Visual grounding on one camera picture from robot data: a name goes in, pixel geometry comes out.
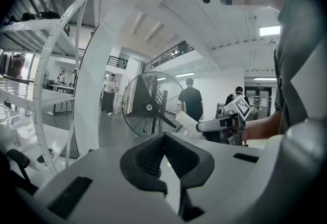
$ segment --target pants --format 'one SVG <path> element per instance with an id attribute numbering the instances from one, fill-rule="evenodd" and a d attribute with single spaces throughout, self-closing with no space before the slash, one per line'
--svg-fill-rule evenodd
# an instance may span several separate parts
<path id="1" fill-rule="evenodd" d="M 114 100 L 114 92 L 108 93 L 104 91 L 102 96 L 102 102 L 101 102 L 101 111 L 106 111 L 106 113 L 112 113 L 113 100 Z"/>

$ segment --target white shelf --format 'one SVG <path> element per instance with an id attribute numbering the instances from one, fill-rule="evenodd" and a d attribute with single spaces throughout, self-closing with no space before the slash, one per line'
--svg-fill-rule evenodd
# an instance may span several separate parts
<path id="1" fill-rule="evenodd" d="M 35 134 L 33 120 L 23 115 L 19 115 L 13 110 L 0 104 L 0 146 L 3 153 L 15 148 L 12 135 L 18 134 L 22 153 L 30 159 L 30 167 L 34 169 L 47 170 L 45 163 L 37 162 L 37 158 L 42 154 Z M 56 163 L 59 155 L 65 148 L 68 139 L 68 130 L 43 125 L 44 134 L 48 148 L 53 150 L 53 161 Z"/>
<path id="2" fill-rule="evenodd" d="M 33 86 L 0 77 L 0 99 L 28 111 L 33 111 Z M 73 100 L 71 94 L 42 90 L 42 107 Z"/>
<path id="3" fill-rule="evenodd" d="M 0 48 L 10 52 L 40 54 L 52 29 L 58 26 L 58 19 L 39 19 L 17 22 L 0 29 Z M 53 48 L 57 56 L 74 58 L 75 47 L 62 30 Z"/>
<path id="4" fill-rule="evenodd" d="M 23 22 L 13 23 L 7 26 L 3 26 L 0 29 L 0 33 L 19 31 L 19 30 L 43 30 L 43 29 L 53 29 L 59 24 L 58 19 L 38 19 L 29 20 Z"/>

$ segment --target ceiling light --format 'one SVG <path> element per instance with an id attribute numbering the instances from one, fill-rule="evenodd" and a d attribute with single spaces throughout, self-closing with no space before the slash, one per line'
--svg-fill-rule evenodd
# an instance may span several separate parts
<path id="1" fill-rule="evenodd" d="M 185 74 L 181 74 L 181 75 L 176 75 L 175 77 L 184 77 L 184 76 L 190 76 L 190 75 L 194 75 L 195 73 L 194 72 L 191 72 L 191 73 L 185 73 Z"/>
<path id="2" fill-rule="evenodd" d="M 259 28 L 260 36 L 279 35 L 281 33 L 280 26 Z"/>
<path id="3" fill-rule="evenodd" d="M 254 80 L 274 80 L 276 81 L 276 78 L 254 78 Z"/>

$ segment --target person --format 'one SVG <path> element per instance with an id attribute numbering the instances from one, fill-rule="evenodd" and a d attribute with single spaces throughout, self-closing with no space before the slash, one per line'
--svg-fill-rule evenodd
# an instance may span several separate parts
<path id="1" fill-rule="evenodd" d="M 276 111 L 267 118 L 247 122 L 243 140 L 266 139 L 284 134 L 292 125 L 304 121 L 308 113 L 317 118 L 325 116 L 326 107 L 321 103 L 323 100 L 315 99 L 316 92 L 313 92 L 318 90 L 319 85 L 322 92 L 327 87 L 318 71 L 318 67 L 322 69 L 322 66 L 318 65 L 320 60 L 317 57 L 326 58 L 327 48 L 326 20 L 322 6 L 316 0 L 221 1 L 227 5 L 246 6 L 247 9 L 249 6 L 273 8 L 279 12 L 277 19 L 282 27 L 279 45 L 274 53 L 278 86 Z M 314 67 L 315 75 L 311 75 L 310 69 Z"/>
<path id="2" fill-rule="evenodd" d="M 106 111 L 106 113 L 111 116 L 113 112 L 114 93 L 118 92 L 116 75 L 114 73 L 105 81 L 102 92 L 101 112 Z"/>
<path id="3" fill-rule="evenodd" d="M 231 103 L 233 101 L 233 99 L 234 99 L 234 95 L 230 94 L 226 99 L 225 106 L 228 105 L 229 103 Z"/>
<path id="4" fill-rule="evenodd" d="M 59 74 L 59 76 L 57 77 L 58 83 L 64 84 L 65 83 L 65 78 L 66 78 L 65 71 L 62 71 Z"/>
<path id="5" fill-rule="evenodd" d="M 235 89 L 235 94 L 236 96 L 241 96 L 243 95 L 243 88 L 241 86 L 238 86 L 236 89 Z M 246 101 L 246 103 L 248 105 L 250 105 L 250 102 L 249 102 L 249 99 L 247 96 L 244 96 L 244 100 Z"/>
<path id="6" fill-rule="evenodd" d="M 186 114 L 199 122 L 199 120 L 203 120 L 203 102 L 200 91 L 193 88 L 193 84 L 193 79 L 188 78 L 186 80 L 187 88 L 182 90 L 179 94 L 178 100 L 181 102 L 181 111 L 184 111 L 185 102 Z"/>
<path id="7" fill-rule="evenodd" d="M 72 76 L 72 87 L 75 87 L 75 82 L 76 82 L 76 76 L 77 75 L 77 70 L 75 68 L 74 72 L 73 72 L 73 76 Z"/>

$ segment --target white curved frame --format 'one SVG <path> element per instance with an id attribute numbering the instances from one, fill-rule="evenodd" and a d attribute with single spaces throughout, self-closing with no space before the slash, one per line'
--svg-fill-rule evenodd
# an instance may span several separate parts
<path id="1" fill-rule="evenodd" d="M 56 44 L 59 35 L 61 34 L 63 28 L 68 23 L 70 18 L 80 10 L 79 14 L 79 24 L 81 23 L 81 19 L 83 17 L 84 8 L 86 2 L 88 0 L 76 0 L 61 16 L 59 19 L 59 24 L 51 31 L 44 47 L 40 55 L 39 63 L 36 70 L 35 82 L 34 82 L 34 89 L 33 89 L 33 122 L 35 127 L 35 132 L 37 136 L 38 143 L 42 150 L 42 155 L 44 158 L 45 165 L 49 168 L 50 172 L 53 174 L 57 174 L 58 171 L 54 165 L 54 162 L 51 158 L 51 155 L 48 150 L 48 145 L 45 140 L 44 130 L 43 130 L 43 121 L 42 121 L 42 87 L 43 87 L 43 78 L 45 75 L 46 66 L 48 64 L 49 58 L 52 54 L 52 49 Z M 79 37 L 79 27 L 77 27 L 77 36 Z M 70 145 L 71 136 L 67 137 L 67 141 L 69 142 L 68 146 Z"/>

